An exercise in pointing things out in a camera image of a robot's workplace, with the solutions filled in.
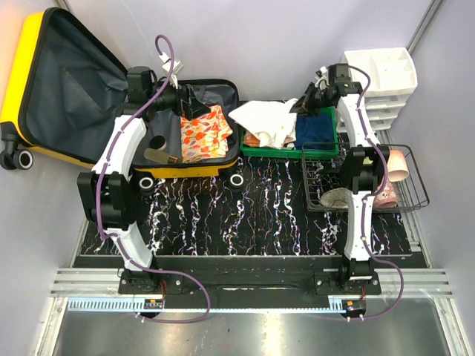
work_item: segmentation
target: reflective floor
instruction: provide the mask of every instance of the reflective floor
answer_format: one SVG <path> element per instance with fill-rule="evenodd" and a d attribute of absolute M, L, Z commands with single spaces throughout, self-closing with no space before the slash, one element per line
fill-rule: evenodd
<path fill-rule="evenodd" d="M 368 314 L 387 308 L 383 300 L 368 306 Z M 69 311 L 55 355 L 449 354 L 432 302 L 403 300 L 385 317 L 350 324 L 308 314 L 212 314 L 201 323 L 166 325 L 141 323 L 131 314 Z"/>

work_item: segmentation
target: dark blue folded fabric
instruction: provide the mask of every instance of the dark blue folded fabric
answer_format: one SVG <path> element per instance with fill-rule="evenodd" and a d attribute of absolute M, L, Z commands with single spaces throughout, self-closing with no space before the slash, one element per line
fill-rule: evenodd
<path fill-rule="evenodd" d="M 298 150 L 306 142 L 334 142 L 332 117 L 328 113 L 322 113 L 318 117 L 297 116 L 295 135 L 294 144 Z M 331 145 L 305 145 L 305 148 L 325 151 L 333 149 Z"/>

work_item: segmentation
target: gray wall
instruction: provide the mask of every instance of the gray wall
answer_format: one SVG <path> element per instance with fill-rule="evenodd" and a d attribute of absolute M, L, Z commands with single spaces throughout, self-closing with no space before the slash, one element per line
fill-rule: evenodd
<path fill-rule="evenodd" d="M 0 0 L 0 107 L 23 19 L 49 6 L 49 0 Z M 29 171 L 0 168 L 1 355 L 31 350 L 56 271 L 71 261 L 84 217 L 78 173 L 41 155 Z"/>
<path fill-rule="evenodd" d="M 430 195 L 418 212 L 475 347 L 475 1 L 448 0 L 414 55 L 419 87 L 391 129 L 413 147 Z"/>
<path fill-rule="evenodd" d="M 243 99 L 300 96 L 344 50 L 405 47 L 429 0 L 68 0 L 125 64 L 158 73 L 166 34 L 181 78 L 232 80 Z"/>

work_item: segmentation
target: open suitcase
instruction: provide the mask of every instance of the open suitcase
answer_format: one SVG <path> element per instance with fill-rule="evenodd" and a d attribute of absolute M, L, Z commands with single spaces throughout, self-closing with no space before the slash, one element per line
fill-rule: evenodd
<path fill-rule="evenodd" d="M 33 164 L 28 150 L 35 150 L 91 168 L 111 136 L 115 108 L 125 101 L 126 73 L 120 61 L 68 11 L 51 8 L 28 16 L 1 110 L 5 148 L 0 165 L 28 169 Z M 237 88 L 222 79 L 181 82 L 185 83 L 193 86 L 201 102 L 222 107 L 233 130 L 227 138 L 226 157 L 167 165 L 147 160 L 144 151 L 158 135 L 166 138 L 166 153 L 181 157 L 180 118 L 171 110 L 159 111 L 135 153 L 134 169 L 155 178 L 210 177 L 236 163 L 239 130 L 228 114 L 238 106 Z"/>

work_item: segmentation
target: green tray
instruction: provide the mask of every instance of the green tray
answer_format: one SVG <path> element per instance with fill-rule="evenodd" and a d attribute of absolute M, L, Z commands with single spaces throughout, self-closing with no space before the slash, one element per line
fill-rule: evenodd
<path fill-rule="evenodd" d="M 333 142 L 338 141 L 336 136 L 336 121 L 335 121 L 335 108 L 323 108 L 320 110 L 321 113 L 329 113 L 332 117 L 333 122 Z M 305 150 L 305 157 L 310 159 L 332 159 L 340 151 L 339 145 L 332 145 L 334 149 L 329 151 L 320 151 L 320 150 Z M 290 159 L 300 159 L 302 158 L 302 150 L 290 150 L 282 148 L 281 150 L 276 150 L 275 148 L 255 148 L 244 145 L 244 135 L 241 135 L 240 140 L 240 150 L 244 156 L 254 156 L 254 157 L 271 157 L 271 158 L 290 158 Z"/>

